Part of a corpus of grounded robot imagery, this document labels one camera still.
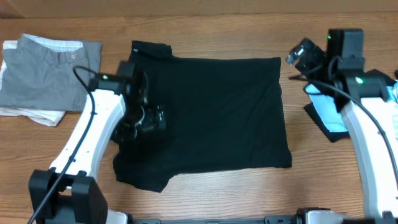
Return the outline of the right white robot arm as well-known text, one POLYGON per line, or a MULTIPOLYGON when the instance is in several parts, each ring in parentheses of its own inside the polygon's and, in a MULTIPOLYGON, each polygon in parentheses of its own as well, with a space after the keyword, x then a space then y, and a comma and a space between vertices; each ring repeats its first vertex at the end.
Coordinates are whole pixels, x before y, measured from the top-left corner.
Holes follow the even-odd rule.
POLYGON ((397 137, 394 103, 383 73, 365 71, 362 29, 330 29, 327 49, 304 38, 286 61, 294 78, 334 99, 348 129, 364 193, 364 218, 315 208, 299 210, 297 223, 397 223, 397 137))

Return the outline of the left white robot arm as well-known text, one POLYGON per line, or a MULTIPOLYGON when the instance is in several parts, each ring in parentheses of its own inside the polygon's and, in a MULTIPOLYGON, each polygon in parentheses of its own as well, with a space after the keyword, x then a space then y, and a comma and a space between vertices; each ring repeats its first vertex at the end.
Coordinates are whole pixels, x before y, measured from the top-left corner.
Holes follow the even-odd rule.
POLYGON ((108 208, 98 186, 98 172, 109 140, 135 140, 165 130, 161 106, 147 102, 149 78, 135 63, 122 61, 116 75, 94 72, 84 83, 83 112, 68 142, 48 170, 35 170, 29 179, 34 210, 29 223, 132 223, 128 213, 108 208))

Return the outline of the black polo shirt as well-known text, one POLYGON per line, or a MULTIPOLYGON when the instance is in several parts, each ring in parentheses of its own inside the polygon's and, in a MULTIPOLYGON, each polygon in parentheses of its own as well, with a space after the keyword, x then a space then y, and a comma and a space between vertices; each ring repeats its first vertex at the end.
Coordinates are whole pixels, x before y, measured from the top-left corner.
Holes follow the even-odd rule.
POLYGON ((279 57, 178 58, 169 45, 135 40, 129 61, 146 73, 166 128, 124 137, 118 181, 161 192, 179 174, 291 167, 279 57))

